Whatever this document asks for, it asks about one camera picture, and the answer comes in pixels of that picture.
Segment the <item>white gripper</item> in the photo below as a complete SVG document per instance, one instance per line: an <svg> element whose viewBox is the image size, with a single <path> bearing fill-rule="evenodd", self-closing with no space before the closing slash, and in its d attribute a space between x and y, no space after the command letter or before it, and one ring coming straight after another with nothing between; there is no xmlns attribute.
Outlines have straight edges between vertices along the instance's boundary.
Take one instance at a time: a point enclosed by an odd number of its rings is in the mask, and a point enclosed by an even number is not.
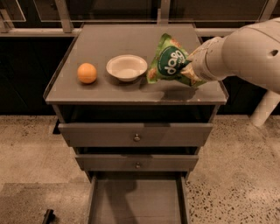
<svg viewBox="0 0 280 224"><path fill-rule="evenodd" d="M187 59L192 62L184 67L180 73L189 80L191 87L204 81L222 81L230 75L230 69L226 65L223 53L228 36L211 38L192 53Z"/></svg>

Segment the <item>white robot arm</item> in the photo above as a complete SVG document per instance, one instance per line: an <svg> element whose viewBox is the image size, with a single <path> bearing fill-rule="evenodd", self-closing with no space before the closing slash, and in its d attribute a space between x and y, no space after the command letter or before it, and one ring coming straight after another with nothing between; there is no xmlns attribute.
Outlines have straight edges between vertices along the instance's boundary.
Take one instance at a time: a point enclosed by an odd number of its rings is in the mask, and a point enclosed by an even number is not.
<svg viewBox="0 0 280 224"><path fill-rule="evenodd" d="M280 18L243 26L224 38L211 38L187 59L181 73L195 81L237 76L279 94Z"/></svg>

